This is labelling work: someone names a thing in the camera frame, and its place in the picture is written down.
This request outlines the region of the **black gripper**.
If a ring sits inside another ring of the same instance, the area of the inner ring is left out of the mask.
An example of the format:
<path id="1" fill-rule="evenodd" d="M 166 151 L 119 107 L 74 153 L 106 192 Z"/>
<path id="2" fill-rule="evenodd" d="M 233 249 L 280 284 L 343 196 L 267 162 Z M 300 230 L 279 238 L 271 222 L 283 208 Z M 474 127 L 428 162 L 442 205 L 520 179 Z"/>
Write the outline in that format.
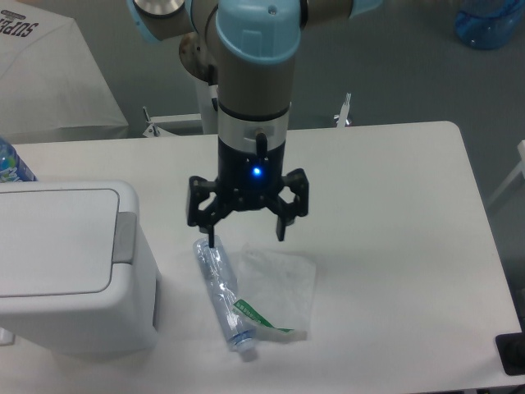
<path id="1" fill-rule="evenodd" d="M 285 144 L 281 144 L 260 158 L 218 140 L 217 179 L 191 176 L 186 202 L 187 224 L 208 235 L 210 248 L 215 247 L 215 226 L 233 210 L 268 208 L 277 217 L 278 241 L 285 239 L 286 228 L 297 217 L 308 215 L 307 175 L 297 168 L 282 176 L 284 153 Z M 281 197 L 284 189 L 293 194 L 290 202 Z"/>

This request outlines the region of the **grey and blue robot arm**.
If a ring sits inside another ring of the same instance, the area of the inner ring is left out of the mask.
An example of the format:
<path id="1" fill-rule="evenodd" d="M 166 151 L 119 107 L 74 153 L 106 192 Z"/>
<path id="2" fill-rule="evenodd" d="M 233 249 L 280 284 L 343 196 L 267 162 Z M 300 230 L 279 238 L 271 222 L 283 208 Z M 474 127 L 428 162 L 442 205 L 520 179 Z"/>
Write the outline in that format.
<path id="1" fill-rule="evenodd" d="M 195 34 L 207 78 L 217 87 L 218 174 L 189 179 L 187 223 L 209 238 L 233 212 L 268 209 L 276 235 L 308 214 L 301 168 L 284 172 L 295 55 L 302 32 L 350 19 L 376 1 L 130 1 L 149 40 Z"/>

